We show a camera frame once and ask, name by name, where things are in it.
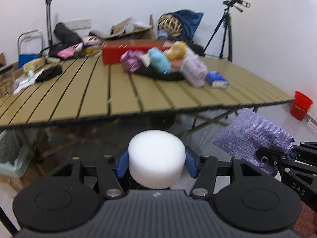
white cylinder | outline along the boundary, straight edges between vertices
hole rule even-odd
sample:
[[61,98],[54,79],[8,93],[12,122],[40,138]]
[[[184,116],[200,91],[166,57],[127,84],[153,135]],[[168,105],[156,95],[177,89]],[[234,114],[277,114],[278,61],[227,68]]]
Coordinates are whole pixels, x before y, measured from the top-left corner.
[[150,189],[170,187],[179,179],[186,159],[183,142],[173,134],[158,130],[135,135],[128,151],[131,176]]

black lid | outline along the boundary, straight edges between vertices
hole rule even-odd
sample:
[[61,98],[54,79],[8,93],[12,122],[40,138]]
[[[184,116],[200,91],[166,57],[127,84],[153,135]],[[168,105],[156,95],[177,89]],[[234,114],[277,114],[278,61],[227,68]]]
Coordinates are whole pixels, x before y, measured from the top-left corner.
[[9,71],[9,70],[11,70],[12,68],[13,68],[12,65],[9,65],[9,66],[7,66],[7,67],[0,68],[0,74],[3,74],[3,73],[5,73],[5,72]]

wall outlet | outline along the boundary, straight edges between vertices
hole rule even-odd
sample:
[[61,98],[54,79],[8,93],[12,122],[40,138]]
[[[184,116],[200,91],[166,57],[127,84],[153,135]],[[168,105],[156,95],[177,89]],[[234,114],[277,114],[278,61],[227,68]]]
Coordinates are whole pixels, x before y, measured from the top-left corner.
[[70,30],[91,28],[91,19],[66,21],[64,24]]

yellow plush toy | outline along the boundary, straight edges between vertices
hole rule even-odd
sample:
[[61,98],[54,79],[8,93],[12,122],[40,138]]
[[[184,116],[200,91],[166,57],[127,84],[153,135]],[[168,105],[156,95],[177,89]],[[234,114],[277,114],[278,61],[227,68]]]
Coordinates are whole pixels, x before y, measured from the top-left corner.
[[179,60],[185,57],[187,45],[183,41],[175,42],[169,50],[166,51],[166,57],[171,60]]

metal screw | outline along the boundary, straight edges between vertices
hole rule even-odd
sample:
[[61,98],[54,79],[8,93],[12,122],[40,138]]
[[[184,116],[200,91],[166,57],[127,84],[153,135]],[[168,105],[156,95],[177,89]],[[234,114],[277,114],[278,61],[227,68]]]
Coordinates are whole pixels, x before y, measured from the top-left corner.
[[203,197],[208,194],[208,191],[204,188],[196,188],[196,189],[193,189],[193,194],[199,197]]
[[120,196],[121,193],[122,192],[119,189],[109,189],[106,191],[106,195],[112,198]]

